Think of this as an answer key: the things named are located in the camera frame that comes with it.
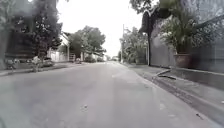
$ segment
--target pole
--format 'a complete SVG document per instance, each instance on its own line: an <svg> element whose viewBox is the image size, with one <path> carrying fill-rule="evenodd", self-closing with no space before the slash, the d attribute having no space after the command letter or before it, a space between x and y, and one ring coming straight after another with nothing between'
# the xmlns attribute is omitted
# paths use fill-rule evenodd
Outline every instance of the pole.
<svg viewBox="0 0 224 128"><path fill-rule="evenodd" d="M69 46L69 43L67 44L67 48L68 48L68 50L67 50L67 55L68 55L68 61L70 60L70 46Z"/></svg>
<svg viewBox="0 0 224 128"><path fill-rule="evenodd" d="M123 63L123 42L121 42L121 63Z"/></svg>

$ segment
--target sidewalk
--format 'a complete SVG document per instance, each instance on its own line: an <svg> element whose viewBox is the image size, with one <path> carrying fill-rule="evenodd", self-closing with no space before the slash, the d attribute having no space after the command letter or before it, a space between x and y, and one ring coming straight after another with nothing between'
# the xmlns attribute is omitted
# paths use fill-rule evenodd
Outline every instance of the sidewalk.
<svg viewBox="0 0 224 128"><path fill-rule="evenodd" d="M124 65L224 126L223 90L179 78L168 72L168 69L147 65Z"/></svg>
<svg viewBox="0 0 224 128"><path fill-rule="evenodd" d="M52 67L45 67L40 68L39 72L43 71L49 71L49 70L55 70L55 69L62 69L62 68L69 68L69 67L75 67L75 66L81 66L85 65L86 63L82 64L75 64L75 63L56 63ZM15 70L0 70L0 77L2 76L8 76L8 75L14 75L14 74L22 74L22 73L32 73L33 69L15 69Z"/></svg>

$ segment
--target utility pole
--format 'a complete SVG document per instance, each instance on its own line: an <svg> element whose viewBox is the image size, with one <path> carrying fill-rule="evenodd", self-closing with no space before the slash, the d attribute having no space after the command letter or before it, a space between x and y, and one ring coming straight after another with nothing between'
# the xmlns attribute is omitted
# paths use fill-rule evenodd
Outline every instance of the utility pole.
<svg viewBox="0 0 224 128"><path fill-rule="evenodd" d="M67 41L68 41L68 44L65 44L67 46L67 59L68 61L70 60L70 45L69 45L69 39L64 35L64 32L62 32L61 34Z"/></svg>
<svg viewBox="0 0 224 128"><path fill-rule="evenodd" d="M121 63L123 63L123 44L124 42L121 41Z"/></svg>

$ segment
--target person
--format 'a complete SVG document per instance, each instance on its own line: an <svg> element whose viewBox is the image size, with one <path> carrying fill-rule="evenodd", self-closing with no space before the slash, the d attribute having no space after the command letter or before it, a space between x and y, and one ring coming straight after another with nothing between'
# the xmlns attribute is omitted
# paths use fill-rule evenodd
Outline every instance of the person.
<svg viewBox="0 0 224 128"><path fill-rule="evenodd" d="M39 68L39 58L38 58L38 56L33 57L33 64L34 64L34 66L33 66L34 72L38 72L38 68Z"/></svg>

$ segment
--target road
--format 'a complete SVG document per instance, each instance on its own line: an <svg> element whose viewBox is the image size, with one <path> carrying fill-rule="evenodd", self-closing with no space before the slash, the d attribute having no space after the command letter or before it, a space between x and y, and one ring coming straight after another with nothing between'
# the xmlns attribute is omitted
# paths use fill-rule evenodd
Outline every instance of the road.
<svg viewBox="0 0 224 128"><path fill-rule="evenodd" d="M1 127L220 128L115 62L1 77Z"/></svg>

